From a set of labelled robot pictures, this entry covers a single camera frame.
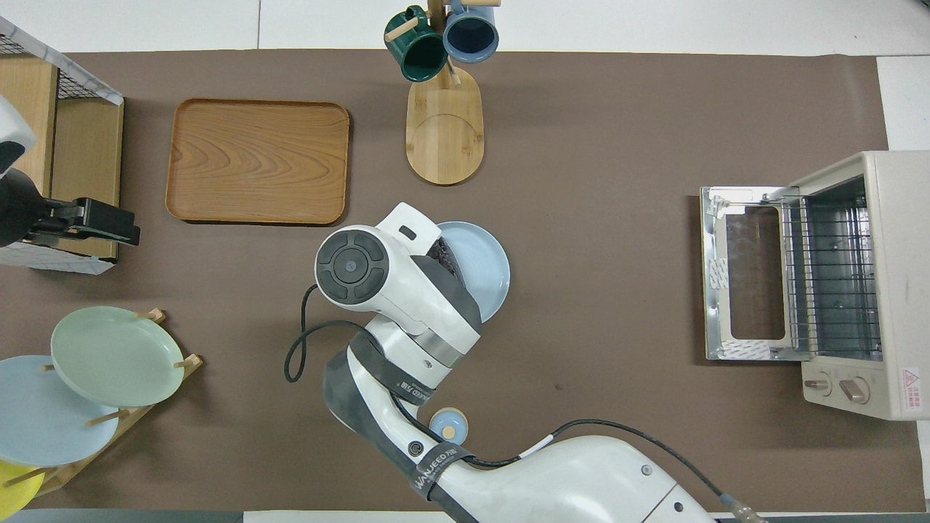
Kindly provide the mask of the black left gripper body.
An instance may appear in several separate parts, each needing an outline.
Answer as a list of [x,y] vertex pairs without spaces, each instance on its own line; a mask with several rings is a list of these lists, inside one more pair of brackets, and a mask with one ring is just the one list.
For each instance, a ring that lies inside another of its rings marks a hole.
[[87,206],[77,200],[43,198],[32,179],[10,169],[0,179],[0,248],[30,243],[54,248],[60,239],[102,238],[86,227]]

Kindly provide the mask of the pale blue plate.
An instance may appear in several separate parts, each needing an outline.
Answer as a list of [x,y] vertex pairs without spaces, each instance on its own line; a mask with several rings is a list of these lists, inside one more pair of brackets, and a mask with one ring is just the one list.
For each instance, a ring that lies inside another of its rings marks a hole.
[[482,323],[499,311],[511,284],[511,268],[505,249],[491,232],[471,222],[438,224],[448,245],[456,275],[476,301]]
[[118,421],[89,422],[116,413],[77,394],[49,355],[0,360],[0,460],[39,468],[66,466],[101,451]]

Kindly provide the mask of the glass oven door with handle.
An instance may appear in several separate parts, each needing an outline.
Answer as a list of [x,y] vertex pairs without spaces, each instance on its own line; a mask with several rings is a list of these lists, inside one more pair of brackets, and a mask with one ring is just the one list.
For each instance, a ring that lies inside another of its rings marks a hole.
[[794,187],[701,189],[708,360],[808,360],[800,215]]

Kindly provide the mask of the beige toaster oven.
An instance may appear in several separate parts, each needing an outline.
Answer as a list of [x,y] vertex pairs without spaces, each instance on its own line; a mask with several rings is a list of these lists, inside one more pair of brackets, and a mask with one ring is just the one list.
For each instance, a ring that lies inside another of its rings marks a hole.
[[[790,187],[801,198],[866,196],[883,353],[878,362],[809,357],[801,378],[825,372],[833,393],[803,385],[804,399],[888,421],[930,421],[930,151],[855,153]],[[870,387],[866,405],[840,390],[840,380],[857,376]]]

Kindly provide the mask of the pale green plate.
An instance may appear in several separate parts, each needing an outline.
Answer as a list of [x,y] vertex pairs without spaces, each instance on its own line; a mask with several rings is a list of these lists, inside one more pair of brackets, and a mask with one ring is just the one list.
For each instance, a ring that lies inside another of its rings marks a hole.
[[50,340],[53,367],[73,391],[114,408],[142,408],[182,385],[175,338],[152,319],[113,306],[70,312]]

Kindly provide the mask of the wooden plate rack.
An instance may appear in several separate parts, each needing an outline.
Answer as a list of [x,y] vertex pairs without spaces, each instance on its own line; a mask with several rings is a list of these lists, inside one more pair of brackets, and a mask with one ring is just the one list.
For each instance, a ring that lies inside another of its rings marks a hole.
[[[135,312],[135,314],[137,317],[152,319],[154,322],[156,322],[156,324],[159,324],[162,328],[164,328],[163,321],[165,320],[165,312],[163,312],[160,309],[156,308],[149,312]],[[49,357],[51,358],[50,342],[49,342],[49,354],[47,355],[49,355]],[[190,375],[192,375],[193,372],[199,369],[199,367],[202,365],[203,362],[198,355],[195,355],[195,354],[186,355],[183,353],[182,355],[184,357],[184,360],[177,363],[177,367],[183,368],[184,370],[183,381],[185,381],[186,378],[190,377]],[[52,361],[51,361],[51,364],[45,365],[44,369],[55,370],[52,364]],[[136,424],[140,419],[142,419],[142,417],[144,417],[147,413],[149,413],[149,411],[152,410],[152,408],[154,408],[157,404],[153,404],[152,406],[147,406],[147,407],[142,407],[142,408],[116,408],[117,410],[116,413],[110,414],[109,416],[101,417],[100,419],[95,419],[95,420],[90,421],[88,423],[89,426],[103,423],[103,421],[106,421],[108,419],[116,419],[118,421],[116,431],[114,432],[114,435],[112,439],[110,440],[110,442],[107,443],[106,446],[101,451],[87,457],[86,459],[83,459],[80,461],[74,461],[74,463],[66,464],[66,466],[44,468],[46,469],[46,473],[44,473],[44,481],[43,481],[42,487],[40,487],[36,495],[42,495],[49,491],[58,490],[63,485],[68,483],[79,472],[81,472],[84,468],[86,468],[91,463],[91,461],[95,460],[96,457],[99,457],[100,454],[105,453],[105,451],[109,449],[109,447],[112,447],[113,444],[116,443],[116,441],[119,440],[119,438],[122,437],[123,434],[126,433],[126,431],[130,430],[130,428],[133,427],[134,424]]]

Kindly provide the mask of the rectangular wooden tray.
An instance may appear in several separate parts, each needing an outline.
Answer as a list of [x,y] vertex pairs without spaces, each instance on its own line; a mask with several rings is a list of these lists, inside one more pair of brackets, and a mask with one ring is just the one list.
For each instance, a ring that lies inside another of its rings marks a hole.
[[165,205],[192,223],[328,226],[347,205],[351,116],[334,102],[184,100]]

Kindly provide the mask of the yellow plate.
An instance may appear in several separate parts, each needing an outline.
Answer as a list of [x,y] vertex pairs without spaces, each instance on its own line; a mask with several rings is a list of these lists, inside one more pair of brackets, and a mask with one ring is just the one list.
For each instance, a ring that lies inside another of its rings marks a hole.
[[46,469],[0,461],[0,521],[27,506],[42,487]]

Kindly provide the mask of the wooden mug tree stand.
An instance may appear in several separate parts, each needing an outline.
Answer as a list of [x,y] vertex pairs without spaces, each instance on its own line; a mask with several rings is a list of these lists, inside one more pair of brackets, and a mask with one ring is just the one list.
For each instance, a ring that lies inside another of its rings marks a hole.
[[[427,0],[429,24],[442,36],[450,7]],[[484,160],[484,110],[478,83],[448,55],[445,67],[425,82],[410,82],[405,146],[410,166],[426,182],[449,186],[464,182]]]

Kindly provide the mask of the dark green mug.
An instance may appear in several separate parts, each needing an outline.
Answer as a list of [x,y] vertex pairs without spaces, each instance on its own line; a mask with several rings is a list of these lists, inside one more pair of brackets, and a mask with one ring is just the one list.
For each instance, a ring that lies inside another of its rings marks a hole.
[[448,60],[442,36],[433,30],[429,14],[418,4],[388,21],[384,43],[400,73],[411,82],[425,82],[437,76]]

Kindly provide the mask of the small blue lidded jar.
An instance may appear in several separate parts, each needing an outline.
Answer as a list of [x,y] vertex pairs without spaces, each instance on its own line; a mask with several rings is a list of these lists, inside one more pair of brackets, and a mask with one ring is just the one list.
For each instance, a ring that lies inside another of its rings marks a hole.
[[429,420],[429,430],[446,442],[462,445],[468,437],[469,423],[458,408],[439,408]]

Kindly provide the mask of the blue mug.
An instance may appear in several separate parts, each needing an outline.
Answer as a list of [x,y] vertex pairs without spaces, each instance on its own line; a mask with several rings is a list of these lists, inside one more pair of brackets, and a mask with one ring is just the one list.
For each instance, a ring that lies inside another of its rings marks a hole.
[[479,63],[498,49],[499,34],[494,9],[501,0],[446,0],[444,45],[456,62]]

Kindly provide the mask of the brown table mat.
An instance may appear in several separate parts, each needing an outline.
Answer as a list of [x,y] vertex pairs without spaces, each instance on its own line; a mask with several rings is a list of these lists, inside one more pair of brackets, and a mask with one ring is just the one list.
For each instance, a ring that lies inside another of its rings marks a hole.
[[923,512],[914,423],[803,398],[797,365],[706,360],[706,185],[783,185],[884,150],[873,57],[498,53],[469,67],[484,100],[481,169],[422,182],[405,155],[409,85],[384,49],[77,54],[125,96],[121,203],[142,228],[99,277],[0,266],[0,360],[46,354],[57,321],[113,305],[167,313],[205,364],[33,509],[433,511],[323,401],[352,335],[313,334],[286,383],[328,227],[193,224],[165,206],[174,115],[193,98],[322,100],[352,120],[342,223],[401,201],[498,238],[511,288],[423,410],[462,410],[482,459],[572,419],[674,447],[759,512]]

